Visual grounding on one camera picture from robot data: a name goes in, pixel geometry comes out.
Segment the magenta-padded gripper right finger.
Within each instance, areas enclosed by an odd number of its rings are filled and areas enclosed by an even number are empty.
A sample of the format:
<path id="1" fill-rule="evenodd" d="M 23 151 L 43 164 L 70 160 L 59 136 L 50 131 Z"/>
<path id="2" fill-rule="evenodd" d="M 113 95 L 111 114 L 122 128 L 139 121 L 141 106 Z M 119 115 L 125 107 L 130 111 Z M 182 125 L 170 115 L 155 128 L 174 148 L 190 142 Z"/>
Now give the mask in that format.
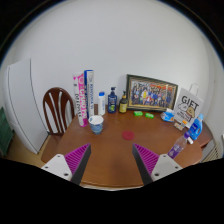
<path id="1" fill-rule="evenodd" d="M 132 145 L 132 154 L 144 185 L 182 169 L 182 167 L 167 154 L 158 155 L 136 143 Z"/>

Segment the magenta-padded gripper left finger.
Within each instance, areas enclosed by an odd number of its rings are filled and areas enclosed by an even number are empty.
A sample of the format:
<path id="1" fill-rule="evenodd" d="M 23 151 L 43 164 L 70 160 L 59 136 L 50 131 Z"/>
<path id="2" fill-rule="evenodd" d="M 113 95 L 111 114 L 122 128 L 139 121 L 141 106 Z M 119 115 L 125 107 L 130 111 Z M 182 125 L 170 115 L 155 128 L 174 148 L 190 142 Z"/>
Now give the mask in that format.
<path id="1" fill-rule="evenodd" d="M 91 145 L 87 143 L 66 155 L 56 154 L 42 169 L 79 185 L 90 155 Z"/>

